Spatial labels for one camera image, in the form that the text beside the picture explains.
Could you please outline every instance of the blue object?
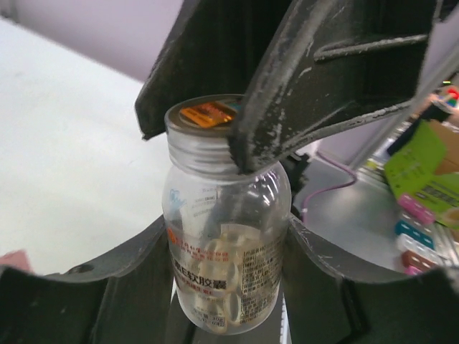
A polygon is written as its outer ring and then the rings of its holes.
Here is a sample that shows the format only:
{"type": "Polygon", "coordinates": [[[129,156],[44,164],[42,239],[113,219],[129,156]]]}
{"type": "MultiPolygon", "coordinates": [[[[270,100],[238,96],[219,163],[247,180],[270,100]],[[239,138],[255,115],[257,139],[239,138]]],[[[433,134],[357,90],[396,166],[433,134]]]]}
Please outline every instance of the blue object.
{"type": "Polygon", "coordinates": [[[433,239],[430,236],[426,235],[426,233],[422,233],[419,229],[413,227],[413,225],[407,223],[406,221],[400,220],[397,222],[397,224],[395,225],[395,234],[406,234],[407,236],[413,238],[420,244],[423,244],[424,246],[435,250],[433,239]]]}

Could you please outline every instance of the orange sticker on lid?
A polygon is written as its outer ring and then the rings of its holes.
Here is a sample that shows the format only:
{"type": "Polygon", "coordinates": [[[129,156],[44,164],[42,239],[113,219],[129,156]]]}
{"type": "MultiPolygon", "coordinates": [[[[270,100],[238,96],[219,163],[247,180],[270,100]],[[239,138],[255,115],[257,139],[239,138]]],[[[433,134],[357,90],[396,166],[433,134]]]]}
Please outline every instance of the orange sticker on lid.
{"type": "Polygon", "coordinates": [[[236,100],[220,100],[184,107],[180,113],[201,128],[212,128],[233,120],[239,109],[240,104],[236,100]]]}

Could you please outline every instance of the green box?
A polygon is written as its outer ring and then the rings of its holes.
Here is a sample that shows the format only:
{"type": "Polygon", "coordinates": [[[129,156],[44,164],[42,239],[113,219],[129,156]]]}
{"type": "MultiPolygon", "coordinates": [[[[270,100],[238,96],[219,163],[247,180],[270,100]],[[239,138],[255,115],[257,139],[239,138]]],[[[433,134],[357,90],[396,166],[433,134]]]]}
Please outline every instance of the green box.
{"type": "Polygon", "coordinates": [[[397,199],[409,194],[438,222],[459,229],[459,134],[437,121],[422,121],[384,171],[397,199]]]}

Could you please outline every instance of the bottle bottom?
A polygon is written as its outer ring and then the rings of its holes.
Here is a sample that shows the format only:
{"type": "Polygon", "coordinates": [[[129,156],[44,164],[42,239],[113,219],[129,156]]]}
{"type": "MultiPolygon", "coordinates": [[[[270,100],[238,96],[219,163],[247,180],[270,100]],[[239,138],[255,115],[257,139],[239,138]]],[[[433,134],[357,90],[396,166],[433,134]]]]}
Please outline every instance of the bottle bottom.
{"type": "Polygon", "coordinates": [[[266,307],[258,312],[255,310],[250,313],[250,317],[244,318],[242,303],[250,303],[252,298],[260,298],[259,295],[244,297],[244,301],[241,301],[236,292],[215,298],[198,292],[185,293],[177,290],[180,306],[188,319],[198,328],[215,335],[239,335],[261,325],[273,312],[278,294],[279,285],[264,297],[269,300],[266,307]]]}

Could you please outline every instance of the bottle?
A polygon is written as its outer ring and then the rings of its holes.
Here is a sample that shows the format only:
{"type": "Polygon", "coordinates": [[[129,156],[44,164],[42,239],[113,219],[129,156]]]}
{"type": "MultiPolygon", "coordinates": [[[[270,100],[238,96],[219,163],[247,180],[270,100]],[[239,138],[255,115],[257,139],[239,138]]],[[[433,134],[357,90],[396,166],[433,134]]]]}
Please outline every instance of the bottle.
{"type": "Polygon", "coordinates": [[[220,335],[247,332],[273,311],[291,205],[279,162],[248,176],[231,158],[241,98],[196,98],[165,118],[173,166],[162,206],[177,295],[197,327],[220,335]]]}

